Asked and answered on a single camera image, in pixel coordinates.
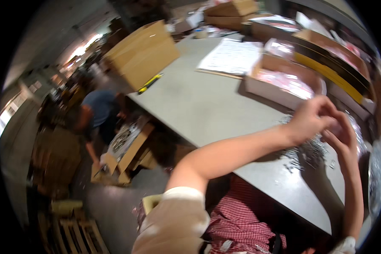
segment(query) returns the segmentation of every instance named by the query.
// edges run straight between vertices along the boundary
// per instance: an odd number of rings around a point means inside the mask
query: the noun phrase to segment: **window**
[[[19,93],[13,99],[11,99],[3,111],[0,114],[0,137],[10,121],[11,117],[15,114],[15,112],[19,109],[19,107],[25,102],[27,96],[24,93]]]

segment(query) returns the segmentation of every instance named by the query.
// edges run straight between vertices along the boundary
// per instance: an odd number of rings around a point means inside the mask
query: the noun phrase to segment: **wooden crate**
[[[94,220],[55,217],[53,228],[62,254],[109,254]]]

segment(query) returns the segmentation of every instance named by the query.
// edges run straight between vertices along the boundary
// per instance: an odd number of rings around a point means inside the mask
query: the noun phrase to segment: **man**
[[[342,131],[335,136],[328,129],[337,123]],[[344,240],[331,253],[353,253],[364,216],[356,134],[345,114],[325,96],[306,101],[285,125],[214,142],[185,156],[173,170],[162,201],[144,219],[132,253],[288,251],[285,236],[277,236],[256,216],[255,208],[266,204],[251,194],[252,186],[233,179],[230,191],[211,218],[205,211],[206,188],[210,179],[226,175],[269,153],[300,145],[316,133],[321,133],[336,150],[345,180]],[[208,244],[200,238],[205,231],[212,238]],[[312,248],[304,251],[314,252]]]
[[[100,169],[100,160],[95,153],[91,138],[92,130],[99,127],[103,142],[109,145],[116,135],[117,121],[128,114],[124,95],[111,90],[95,90],[86,95],[75,119],[74,130],[83,133],[86,149],[95,168]]]

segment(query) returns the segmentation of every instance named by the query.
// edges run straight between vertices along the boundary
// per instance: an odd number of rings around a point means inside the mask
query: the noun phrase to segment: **yellow box cutter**
[[[144,93],[152,84],[155,83],[155,81],[157,81],[160,77],[163,76],[163,73],[161,74],[157,74],[155,75],[152,79],[150,79],[149,81],[147,81],[147,83],[145,85],[143,85],[137,92],[138,94],[142,94]]]

